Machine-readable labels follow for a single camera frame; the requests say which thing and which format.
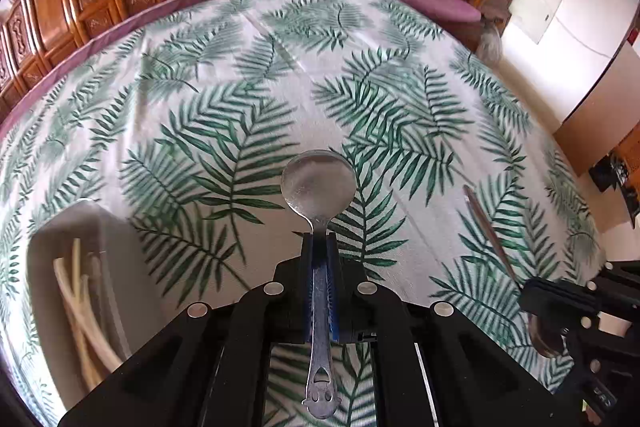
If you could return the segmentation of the silver metal spoon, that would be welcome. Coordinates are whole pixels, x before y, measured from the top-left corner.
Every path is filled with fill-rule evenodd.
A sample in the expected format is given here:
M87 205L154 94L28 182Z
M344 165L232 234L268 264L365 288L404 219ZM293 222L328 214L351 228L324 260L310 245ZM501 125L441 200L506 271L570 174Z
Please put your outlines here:
M504 269L506 269L506 274L509 275L512 282L515 284L518 290L521 291L523 289L523 286L518 281L518 277L516 276L509 258L500 243L500 239L494 228L491 226L486 213L480 205L480 202L478 201L474 191L471 187L469 187L469 185L464 184L463 193L466 205L468 206L473 218L480 227L480 231L482 231L485 239L488 240L492 249L495 251L495 254L502 262ZM540 355L547 359L556 358L562 355L564 350L562 336L559 333L550 331L550 329L547 329L546 326L542 325L537 315L531 313L527 314L527 329L529 338L530 340L532 340L532 345Z
M354 170L337 153L308 150L283 170L281 193L311 231L310 253L310 360L303 406L318 419L331 417L338 406L331 358L331 306L328 228L355 195Z

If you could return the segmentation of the grey metal utensil tray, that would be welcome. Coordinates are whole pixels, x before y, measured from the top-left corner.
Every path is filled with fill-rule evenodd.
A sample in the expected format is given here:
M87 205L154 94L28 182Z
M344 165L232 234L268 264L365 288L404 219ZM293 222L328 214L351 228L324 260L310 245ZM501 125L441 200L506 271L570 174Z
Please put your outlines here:
M55 388L71 409L166 323L134 228L88 200L28 245L27 282Z

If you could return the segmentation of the long white plastic chopstick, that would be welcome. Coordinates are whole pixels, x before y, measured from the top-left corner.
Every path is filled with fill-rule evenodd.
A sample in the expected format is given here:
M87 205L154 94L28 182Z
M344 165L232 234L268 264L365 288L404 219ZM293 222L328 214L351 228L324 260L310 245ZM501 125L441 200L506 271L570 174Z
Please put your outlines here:
M70 262L63 257L55 258L53 272L67 322L70 324L81 377L91 391L122 365L122 358L107 339L96 312L93 311L90 277L82 271L82 245L79 237L72 240Z

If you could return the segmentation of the palm leaf print tablecloth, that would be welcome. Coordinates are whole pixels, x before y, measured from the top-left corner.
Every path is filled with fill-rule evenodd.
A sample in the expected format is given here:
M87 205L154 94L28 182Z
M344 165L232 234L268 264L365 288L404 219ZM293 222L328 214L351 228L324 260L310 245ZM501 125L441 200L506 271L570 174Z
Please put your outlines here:
M285 165L334 150L355 198L344 258L407 301L447 300L549 390L518 288L465 202L474 191L521 285L582 283L602 249L552 135L506 84L399 0L208 0L71 70L1 139L1 352L43 426L66 412L27 282L32 236L96 202L137 232L162 310L213 307L297 255Z

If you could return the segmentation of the purple bench cushion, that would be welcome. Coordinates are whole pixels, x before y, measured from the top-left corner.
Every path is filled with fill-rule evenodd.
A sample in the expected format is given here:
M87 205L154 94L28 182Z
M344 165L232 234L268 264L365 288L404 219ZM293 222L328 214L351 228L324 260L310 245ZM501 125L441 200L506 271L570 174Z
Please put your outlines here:
M17 106L11 110L9 115L3 119L1 123L1 139L4 139L4 136L18 123L23 115L40 100L40 98L45 96L58 80L61 80L71 70L87 61L89 57L104 50L118 39L126 37L126 35L131 34L136 29L205 1L208 0L166 0L160 2L160 4L154 5L152 8L129 17L128 20L124 20L115 27L105 31L102 35L99 35L99 37L81 46L62 63L55 66L51 72L48 72L47 75L43 77L43 80L40 80L37 86L30 90L24 98L18 102Z

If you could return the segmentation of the small wooden side table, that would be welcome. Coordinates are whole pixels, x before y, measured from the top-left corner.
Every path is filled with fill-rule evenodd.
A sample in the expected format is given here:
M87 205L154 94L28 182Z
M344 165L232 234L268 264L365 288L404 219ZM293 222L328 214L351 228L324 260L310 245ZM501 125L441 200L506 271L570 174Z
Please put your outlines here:
M480 12L484 20L493 23L500 36L503 35L506 25L510 22L511 4L514 0L484 0L480 6Z

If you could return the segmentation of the white electrical panel box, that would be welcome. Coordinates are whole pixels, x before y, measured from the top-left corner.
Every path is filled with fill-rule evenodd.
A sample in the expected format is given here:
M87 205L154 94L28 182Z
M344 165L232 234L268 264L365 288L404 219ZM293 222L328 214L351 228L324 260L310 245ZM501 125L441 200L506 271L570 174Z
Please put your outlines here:
M513 0L511 13L526 35L540 43L562 0Z

